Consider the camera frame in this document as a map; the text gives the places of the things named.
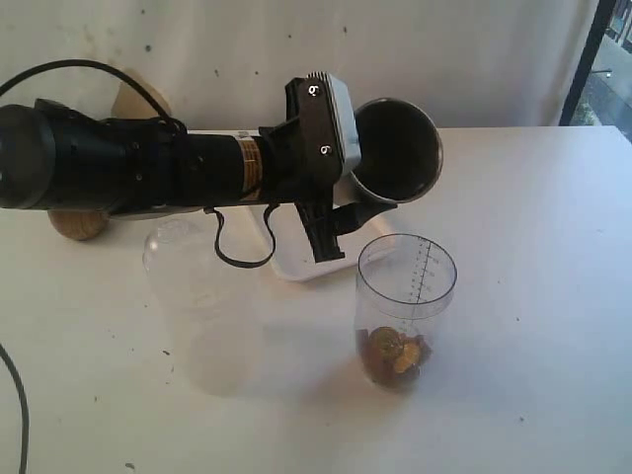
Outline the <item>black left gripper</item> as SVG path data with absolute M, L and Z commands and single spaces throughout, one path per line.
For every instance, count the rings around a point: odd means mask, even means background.
M 397 204 L 357 201 L 333 210 L 333 186 L 343 164 L 326 78 L 292 79 L 285 100 L 285 121 L 259 128 L 268 152 L 262 199 L 295 206 L 316 262 L 339 260 L 345 253 L 337 236 L 356 232 Z

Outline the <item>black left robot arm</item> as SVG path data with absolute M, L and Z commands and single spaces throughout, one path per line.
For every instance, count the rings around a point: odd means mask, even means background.
M 346 86 L 317 72 L 288 82 L 285 99 L 285 121 L 248 138 L 162 118 L 95 120 L 47 100 L 4 106 L 1 204 L 153 218 L 291 203 L 315 261 L 339 260 L 339 237 L 387 205 L 334 203 L 336 183 L 361 158 Z

